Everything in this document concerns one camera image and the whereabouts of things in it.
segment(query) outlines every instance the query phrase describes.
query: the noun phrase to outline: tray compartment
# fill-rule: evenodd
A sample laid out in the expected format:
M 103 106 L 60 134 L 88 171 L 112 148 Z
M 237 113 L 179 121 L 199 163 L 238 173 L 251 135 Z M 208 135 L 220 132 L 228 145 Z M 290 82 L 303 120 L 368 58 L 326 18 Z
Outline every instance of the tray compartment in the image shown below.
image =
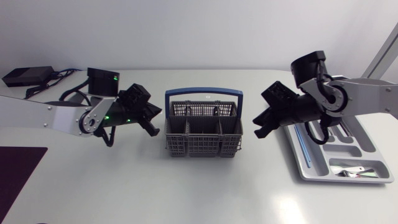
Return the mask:
M 326 144 L 323 150 L 329 156 L 361 157 L 362 152 L 356 146 L 344 146 L 338 144 Z
M 370 161 L 360 159 L 330 159 L 329 165 L 341 167 L 363 166 L 365 170 L 374 169 L 379 178 L 389 178 L 390 174 L 386 165 L 381 161 Z

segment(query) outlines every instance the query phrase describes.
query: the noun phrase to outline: white tabletop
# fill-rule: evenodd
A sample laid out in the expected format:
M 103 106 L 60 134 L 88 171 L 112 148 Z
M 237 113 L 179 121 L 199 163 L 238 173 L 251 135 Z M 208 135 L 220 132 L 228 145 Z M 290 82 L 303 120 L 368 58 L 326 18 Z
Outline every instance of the white tabletop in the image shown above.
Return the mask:
M 47 129 L 0 128 L 2 146 L 48 147 L 4 223 L 397 223 L 398 181 L 391 184 L 312 182 L 300 178 L 282 128 L 258 139 L 252 123 L 267 107 L 261 93 L 276 80 L 295 89 L 290 72 L 275 70 L 130 70 L 133 83 L 164 108 L 166 90 L 212 86 L 242 90 L 243 143 L 235 158 L 171 158 L 164 113 L 150 137 L 138 124 L 120 126 L 113 147 L 96 137 Z M 31 98 L 55 101 L 86 79 L 85 72 Z M 16 96 L 26 88 L 10 88 Z M 210 100 L 217 100 L 211 95 Z M 360 116 L 398 176 L 398 121 Z

